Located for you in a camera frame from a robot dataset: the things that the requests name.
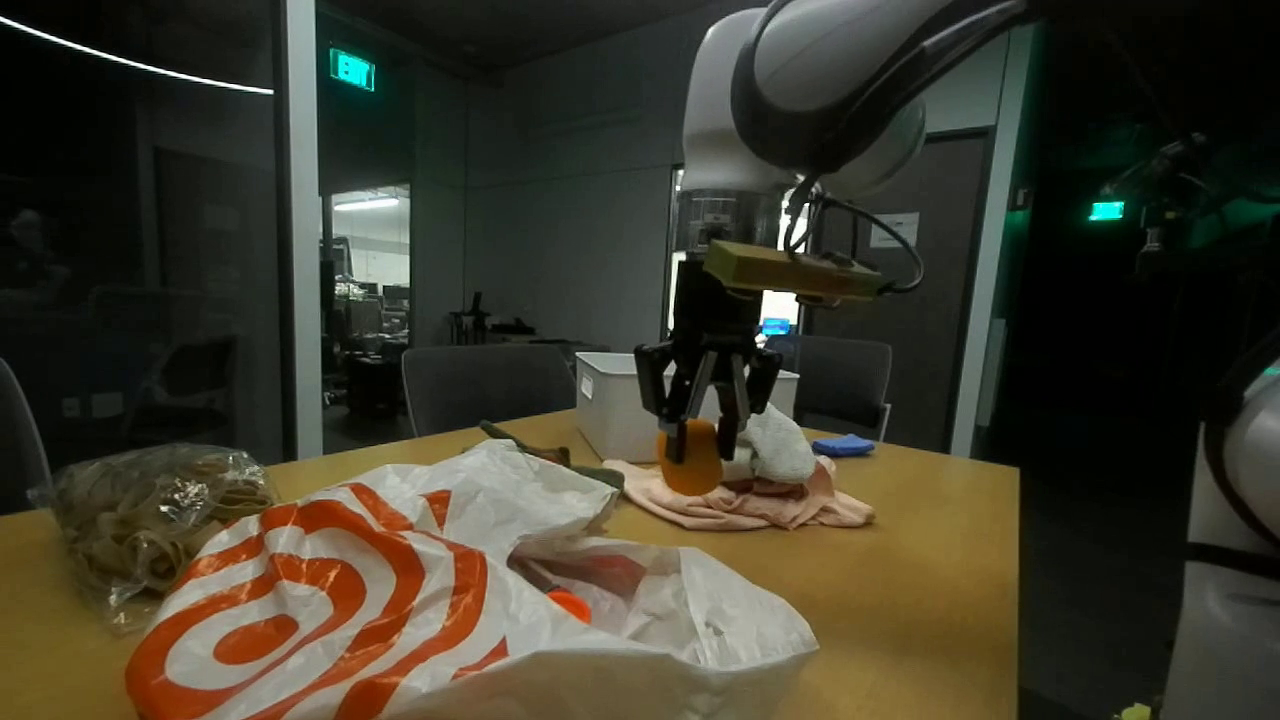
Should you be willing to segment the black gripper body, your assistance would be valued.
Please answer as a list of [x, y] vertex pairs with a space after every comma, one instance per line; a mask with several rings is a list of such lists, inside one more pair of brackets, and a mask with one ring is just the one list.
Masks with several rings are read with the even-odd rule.
[[638, 349], [646, 401], [770, 401], [782, 360], [757, 345], [759, 296], [726, 287], [702, 256], [678, 262], [678, 320], [662, 345]]

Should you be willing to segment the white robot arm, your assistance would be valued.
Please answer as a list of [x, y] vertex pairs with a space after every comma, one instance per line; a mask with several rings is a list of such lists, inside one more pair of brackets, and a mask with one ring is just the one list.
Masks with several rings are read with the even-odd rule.
[[1028, 0], [770, 0], [716, 20], [691, 61], [678, 183], [678, 310], [638, 351], [662, 457], [685, 458], [703, 394], [716, 452], [770, 407], [782, 360], [757, 345], [759, 296], [865, 302], [914, 292], [818, 252], [793, 216], [896, 176], [924, 138], [922, 95], [1028, 16]]

